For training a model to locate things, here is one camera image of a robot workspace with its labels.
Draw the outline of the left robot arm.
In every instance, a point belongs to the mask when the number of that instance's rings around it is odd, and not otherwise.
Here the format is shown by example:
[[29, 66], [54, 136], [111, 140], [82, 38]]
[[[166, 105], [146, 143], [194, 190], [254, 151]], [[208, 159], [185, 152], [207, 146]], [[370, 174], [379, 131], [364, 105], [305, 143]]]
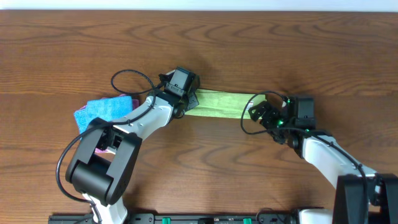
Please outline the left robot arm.
[[124, 223], [122, 196], [142, 142], [154, 131], [198, 106], [194, 92], [155, 91], [129, 114], [107, 122], [95, 118], [72, 143], [78, 147], [65, 178], [90, 204], [93, 223]]

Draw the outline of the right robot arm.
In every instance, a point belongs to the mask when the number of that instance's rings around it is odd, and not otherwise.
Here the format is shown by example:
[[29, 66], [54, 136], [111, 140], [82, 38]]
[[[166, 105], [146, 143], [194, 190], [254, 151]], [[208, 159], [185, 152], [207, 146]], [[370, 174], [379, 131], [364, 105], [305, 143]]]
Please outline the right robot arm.
[[281, 108], [263, 101], [248, 109], [279, 144], [287, 143], [335, 188], [332, 210], [298, 209], [284, 223], [397, 223], [397, 176], [381, 174], [316, 129], [311, 98], [286, 99]]

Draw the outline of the green microfibre cloth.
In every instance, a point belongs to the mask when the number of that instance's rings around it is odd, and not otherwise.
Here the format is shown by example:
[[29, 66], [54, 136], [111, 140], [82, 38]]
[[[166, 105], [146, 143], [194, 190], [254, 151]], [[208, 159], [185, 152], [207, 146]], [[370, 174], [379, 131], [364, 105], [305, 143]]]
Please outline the green microfibre cloth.
[[252, 97], [252, 94], [203, 89], [197, 90], [195, 94], [198, 106], [185, 112], [185, 115], [240, 119], [246, 103]]

